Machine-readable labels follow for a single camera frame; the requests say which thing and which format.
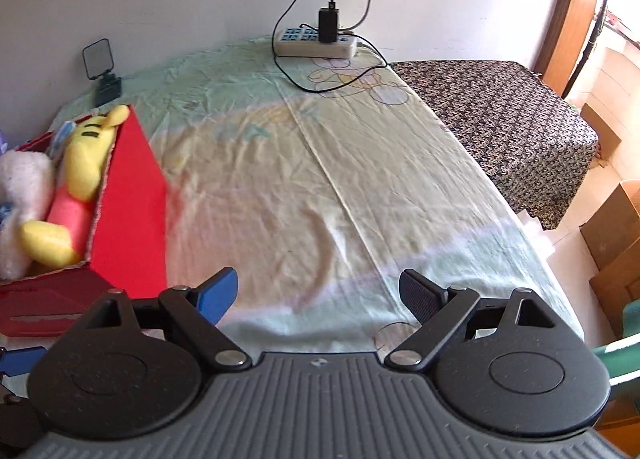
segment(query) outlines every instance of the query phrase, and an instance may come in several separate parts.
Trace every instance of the power strip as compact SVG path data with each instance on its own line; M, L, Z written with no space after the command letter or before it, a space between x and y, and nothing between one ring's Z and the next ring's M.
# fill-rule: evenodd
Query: power strip
M309 58L353 58L358 49L355 36L338 35L338 41L323 44L318 32L302 27L290 27L277 33L274 48L278 56Z

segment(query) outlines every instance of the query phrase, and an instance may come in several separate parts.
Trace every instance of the wooden door frame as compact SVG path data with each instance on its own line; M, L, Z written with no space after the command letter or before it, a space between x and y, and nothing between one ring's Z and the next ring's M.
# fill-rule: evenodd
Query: wooden door frame
M562 94L580 57L598 0L556 0L534 72Z

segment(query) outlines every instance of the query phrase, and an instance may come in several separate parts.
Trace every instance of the black charger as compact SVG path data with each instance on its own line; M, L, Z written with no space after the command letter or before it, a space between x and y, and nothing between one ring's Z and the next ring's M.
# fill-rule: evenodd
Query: black charger
M338 41L338 9L331 0L329 7L322 7L318 11L318 41L331 44Z

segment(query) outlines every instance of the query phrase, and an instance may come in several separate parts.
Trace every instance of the tiled floor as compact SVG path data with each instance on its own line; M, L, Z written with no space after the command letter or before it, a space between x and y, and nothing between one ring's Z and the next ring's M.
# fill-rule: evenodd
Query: tiled floor
M590 219L619 182L620 176L610 165L591 169L558 228L543 232L553 244L553 253L546 262L569 298L584 329L585 341L591 347L616 338L589 285L598 268L579 227Z

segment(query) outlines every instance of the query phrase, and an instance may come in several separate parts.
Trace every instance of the bed sheet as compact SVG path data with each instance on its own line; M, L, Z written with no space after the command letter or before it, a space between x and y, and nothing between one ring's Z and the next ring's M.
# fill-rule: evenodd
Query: bed sheet
M314 89L377 63L366 49L281 62ZM169 185L169 284L235 267L238 300L220 328L254 358L374 350L382 328L415 324L398 294L405 268L483 296L530 287L582 335L492 182L391 69L305 94L260 39L124 78L118 102L134 105Z

